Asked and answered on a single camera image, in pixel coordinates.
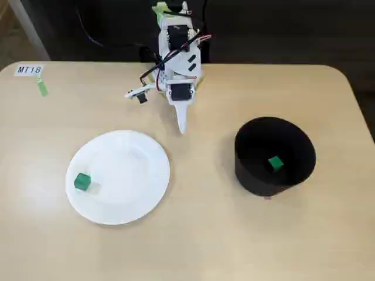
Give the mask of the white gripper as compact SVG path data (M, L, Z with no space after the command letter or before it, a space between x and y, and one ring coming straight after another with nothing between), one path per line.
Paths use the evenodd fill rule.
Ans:
M166 98L170 105L175 106L178 127L181 134L185 134L188 105L193 104L196 86L194 80L167 80L165 82Z

